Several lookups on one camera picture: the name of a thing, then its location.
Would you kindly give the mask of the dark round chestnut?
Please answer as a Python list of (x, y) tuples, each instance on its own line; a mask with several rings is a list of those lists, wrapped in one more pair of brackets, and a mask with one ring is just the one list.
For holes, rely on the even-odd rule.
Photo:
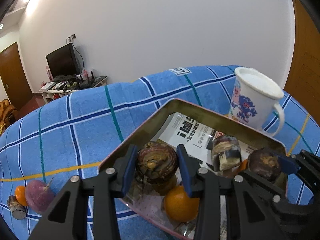
[(248, 156), (248, 169), (274, 183), (281, 173), (281, 165), (277, 155), (269, 148), (253, 151)]

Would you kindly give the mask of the purple round radish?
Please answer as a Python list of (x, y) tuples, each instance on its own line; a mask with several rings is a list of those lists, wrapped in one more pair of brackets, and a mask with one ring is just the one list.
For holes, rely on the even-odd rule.
[(55, 194), (50, 188), (53, 178), (48, 184), (40, 180), (32, 180), (25, 187), (25, 199), (28, 206), (42, 215), (47, 210), (48, 206), (51, 204), (55, 198)]

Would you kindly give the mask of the orange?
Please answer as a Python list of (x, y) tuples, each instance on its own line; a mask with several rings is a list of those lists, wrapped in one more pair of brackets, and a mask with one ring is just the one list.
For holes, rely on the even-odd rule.
[(170, 190), (164, 197), (163, 205), (167, 216), (176, 222), (185, 223), (197, 217), (199, 198), (190, 198), (183, 186)]
[(240, 172), (244, 171), (247, 168), (247, 163), (248, 159), (243, 160), (238, 167), (234, 167), (225, 171), (223, 173), (224, 176), (228, 178), (234, 178), (236, 175), (238, 175)]

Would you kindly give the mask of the cut sugarcane piece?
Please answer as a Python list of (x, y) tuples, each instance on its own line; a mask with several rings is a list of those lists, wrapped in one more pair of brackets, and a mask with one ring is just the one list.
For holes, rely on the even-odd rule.
[(15, 196), (9, 196), (7, 204), (12, 216), (17, 220), (23, 220), (26, 218), (27, 213), (25, 207), (21, 205)]

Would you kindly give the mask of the orange tangerine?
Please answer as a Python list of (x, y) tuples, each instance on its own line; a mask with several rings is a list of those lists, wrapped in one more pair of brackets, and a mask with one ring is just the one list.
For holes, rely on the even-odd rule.
[(15, 189), (15, 197), (22, 206), (28, 206), (25, 198), (25, 186), (19, 185)]

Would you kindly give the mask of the dark brown water chestnut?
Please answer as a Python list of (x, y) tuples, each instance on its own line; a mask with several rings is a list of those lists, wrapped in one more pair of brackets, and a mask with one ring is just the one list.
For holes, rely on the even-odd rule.
[(139, 150), (135, 169), (135, 179), (142, 187), (151, 187), (164, 196), (177, 183), (176, 151), (164, 143), (150, 141)]

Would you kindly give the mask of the white floral mug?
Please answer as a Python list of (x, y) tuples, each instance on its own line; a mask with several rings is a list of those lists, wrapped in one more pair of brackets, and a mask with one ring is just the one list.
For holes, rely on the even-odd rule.
[(266, 132), (274, 137), (285, 123), (285, 113), (279, 101), (284, 97), (281, 87), (271, 78), (254, 68), (236, 67), (235, 83), (228, 117), (251, 128), (263, 131), (269, 115), (277, 112), (276, 131)]

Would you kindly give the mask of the wooden door right side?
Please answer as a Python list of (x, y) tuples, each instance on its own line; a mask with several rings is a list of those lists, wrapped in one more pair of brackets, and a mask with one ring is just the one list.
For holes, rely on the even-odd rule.
[(319, 124), (319, 31), (299, 0), (292, 0), (295, 12), (295, 46), (285, 90)]

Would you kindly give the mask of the pink metal tin box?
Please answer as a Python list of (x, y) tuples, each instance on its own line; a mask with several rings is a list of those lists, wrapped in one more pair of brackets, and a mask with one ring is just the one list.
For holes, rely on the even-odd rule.
[[(179, 112), (200, 123), (216, 128), (227, 135), (255, 148), (269, 147), (282, 156), (286, 154), (282, 142), (244, 124), (238, 123), (193, 103), (172, 99), (143, 122), (99, 165), (99, 171), (118, 163), (118, 159), (133, 155), (136, 148), (155, 135), (157, 129), (171, 113)], [(220, 197), (226, 197), (228, 239), (286, 239), (287, 236), (271, 213), (267, 201), (258, 195), (259, 189), (251, 187), (249, 180), (269, 187), (275, 194), (281, 190), (261, 177), (245, 172), (240, 179), (223, 178), (201, 167), (191, 150), (184, 145), (176, 147), (183, 186), (190, 197), (199, 198), (200, 210), (195, 229), (195, 239), (220, 238)]]

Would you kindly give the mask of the blue plaid tablecloth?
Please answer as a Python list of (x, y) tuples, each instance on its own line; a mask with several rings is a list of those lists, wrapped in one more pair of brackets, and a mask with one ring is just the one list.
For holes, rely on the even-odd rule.
[(73, 175), (95, 176), (98, 164), (172, 98), (220, 114), (230, 108), (234, 66), (176, 68), (75, 92), (16, 121), (1, 135), (1, 215), (18, 239), (27, 239), (40, 216), (17, 220), (7, 205), (16, 187), (33, 179), (59, 192)]

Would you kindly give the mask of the printed paper in tin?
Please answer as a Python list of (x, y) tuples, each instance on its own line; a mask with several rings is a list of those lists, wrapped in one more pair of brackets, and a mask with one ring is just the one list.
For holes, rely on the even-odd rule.
[(223, 135), (224, 133), (216, 129), (176, 112), (167, 117), (152, 141), (167, 144), (172, 148), (183, 144), (187, 153), (198, 159), (201, 166), (214, 171), (211, 159), (213, 140)]

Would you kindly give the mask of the orange leather sofa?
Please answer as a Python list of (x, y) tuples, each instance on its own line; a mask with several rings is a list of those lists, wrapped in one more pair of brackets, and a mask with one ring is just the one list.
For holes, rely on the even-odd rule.
[(18, 111), (17, 108), (10, 103), (8, 99), (1, 101), (0, 106), (0, 135), (17, 119)]

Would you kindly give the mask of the white tv stand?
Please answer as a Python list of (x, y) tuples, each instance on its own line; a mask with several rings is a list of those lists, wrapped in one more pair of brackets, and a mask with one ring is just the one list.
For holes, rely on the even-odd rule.
[(105, 86), (107, 85), (107, 79), (107, 76), (97, 77), (94, 81), (90, 81), (90, 84), (88, 84), (84, 88), (71, 86), (69, 83), (65, 83), (63, 86), (59, 87), (59, 89), (54, 89), (55, 86), (53, 86), (51, 89), (48, 90), (39, 90), (39, 93), (42, 95), (44, 103), (48, 104), (49, 102), (72, 94), (79, 90)]

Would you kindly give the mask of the black television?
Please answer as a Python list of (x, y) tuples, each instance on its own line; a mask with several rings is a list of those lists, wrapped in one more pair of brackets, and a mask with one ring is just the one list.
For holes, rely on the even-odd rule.
[(48, 54), (46, 60), (53, 79), (61, 76), (79, 75), (82, 72), (71, 43)]

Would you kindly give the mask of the brown wooden door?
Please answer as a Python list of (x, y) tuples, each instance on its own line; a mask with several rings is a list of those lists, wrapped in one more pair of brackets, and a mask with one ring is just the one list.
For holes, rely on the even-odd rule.
[(1, 52), (1, 80), (9, 101), (18, 110), (33, 97), (22, 66), (17, 42)]

